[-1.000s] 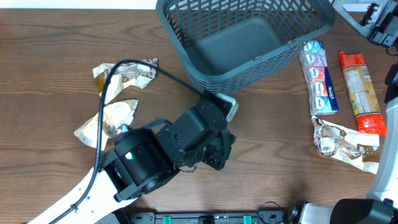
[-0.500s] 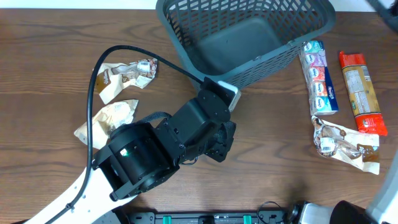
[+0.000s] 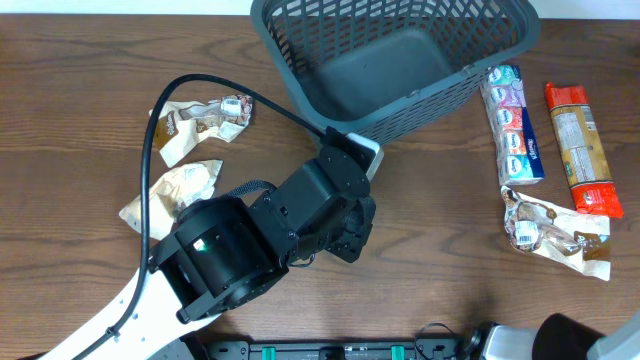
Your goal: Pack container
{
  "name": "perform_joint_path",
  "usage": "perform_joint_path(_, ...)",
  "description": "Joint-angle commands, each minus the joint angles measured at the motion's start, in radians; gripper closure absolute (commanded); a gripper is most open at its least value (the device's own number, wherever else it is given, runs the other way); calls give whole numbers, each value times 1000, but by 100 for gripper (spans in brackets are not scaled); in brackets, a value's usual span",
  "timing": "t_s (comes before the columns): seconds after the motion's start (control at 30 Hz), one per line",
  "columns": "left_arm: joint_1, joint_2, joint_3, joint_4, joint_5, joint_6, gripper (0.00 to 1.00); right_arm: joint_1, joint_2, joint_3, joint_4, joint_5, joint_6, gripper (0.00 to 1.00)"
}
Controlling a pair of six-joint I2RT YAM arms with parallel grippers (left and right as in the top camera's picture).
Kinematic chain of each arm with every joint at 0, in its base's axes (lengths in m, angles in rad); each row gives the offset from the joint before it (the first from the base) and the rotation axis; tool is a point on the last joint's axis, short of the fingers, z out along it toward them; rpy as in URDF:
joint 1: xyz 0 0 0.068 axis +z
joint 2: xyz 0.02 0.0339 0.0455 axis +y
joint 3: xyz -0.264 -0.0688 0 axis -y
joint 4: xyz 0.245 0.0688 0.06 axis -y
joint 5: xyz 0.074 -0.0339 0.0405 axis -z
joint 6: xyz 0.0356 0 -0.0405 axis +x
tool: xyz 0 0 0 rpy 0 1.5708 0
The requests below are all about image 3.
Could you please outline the dark grey plastic basket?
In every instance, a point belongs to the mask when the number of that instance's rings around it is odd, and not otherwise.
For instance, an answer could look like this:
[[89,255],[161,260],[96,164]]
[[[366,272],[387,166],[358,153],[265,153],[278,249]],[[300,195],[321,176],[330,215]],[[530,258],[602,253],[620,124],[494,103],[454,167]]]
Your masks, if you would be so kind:
[[456,111],[541,31],[520,0],[255,0],[250,15],[301,118],[381,145]]

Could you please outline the cream snack bag with barcode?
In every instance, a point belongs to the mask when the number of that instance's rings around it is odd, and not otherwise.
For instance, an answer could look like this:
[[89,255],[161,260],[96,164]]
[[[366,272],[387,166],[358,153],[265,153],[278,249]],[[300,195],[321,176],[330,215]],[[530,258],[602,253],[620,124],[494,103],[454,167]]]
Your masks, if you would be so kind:
[[251,96],[241,94],[207,103],[168,101],[160,112],[154,143],[172,168],[209,138],[235,140],[249,125],[253,105]]

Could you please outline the Kleenex tissue multipack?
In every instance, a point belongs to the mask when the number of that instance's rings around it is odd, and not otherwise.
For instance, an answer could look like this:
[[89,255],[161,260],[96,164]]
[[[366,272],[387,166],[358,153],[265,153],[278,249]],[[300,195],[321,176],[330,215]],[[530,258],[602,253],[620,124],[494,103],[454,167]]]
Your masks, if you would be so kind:
[[492,67],[481,94],[496,145],[499,183],[532,185],[541,181],[545,173],[520,68],[509,64]]

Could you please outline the cream Pantree snack bag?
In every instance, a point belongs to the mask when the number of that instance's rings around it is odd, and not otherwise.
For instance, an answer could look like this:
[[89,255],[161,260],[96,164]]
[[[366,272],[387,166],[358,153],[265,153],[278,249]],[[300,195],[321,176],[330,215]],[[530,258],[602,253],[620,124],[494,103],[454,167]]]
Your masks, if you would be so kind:
[[561,263],[579,273],[608,281],[611,276],[610,219],[579,213],[503,186],[504,228],[509,243]]

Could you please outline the orange biscuit package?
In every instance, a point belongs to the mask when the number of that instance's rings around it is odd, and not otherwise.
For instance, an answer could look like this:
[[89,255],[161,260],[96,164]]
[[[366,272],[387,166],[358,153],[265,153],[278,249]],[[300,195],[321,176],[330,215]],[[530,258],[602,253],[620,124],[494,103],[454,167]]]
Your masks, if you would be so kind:
[[576,210],[623,217],[584,87],[557,87],[549,82],[545,99]]

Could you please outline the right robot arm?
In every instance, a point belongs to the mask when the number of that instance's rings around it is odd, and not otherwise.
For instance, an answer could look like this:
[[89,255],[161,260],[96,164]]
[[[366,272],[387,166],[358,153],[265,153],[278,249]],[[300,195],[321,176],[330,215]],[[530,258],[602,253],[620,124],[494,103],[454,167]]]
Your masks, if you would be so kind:
[[491,323],[471,344],[478,360],[639,360],[639,316],[609,335],[560,313],[537,329]]

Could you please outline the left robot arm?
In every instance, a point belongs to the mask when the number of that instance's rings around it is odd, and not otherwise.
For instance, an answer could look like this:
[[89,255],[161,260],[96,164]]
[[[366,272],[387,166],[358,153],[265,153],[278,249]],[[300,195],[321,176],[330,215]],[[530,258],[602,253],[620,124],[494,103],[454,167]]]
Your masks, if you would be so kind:
[[48,359],[149,359],[222,313],[263,295],[301,259],[356,261],[375,214],[381,146],[329,128],[318,155],[279,187],[253,181],[182,211],[151,250],[141,292],[130,281]]

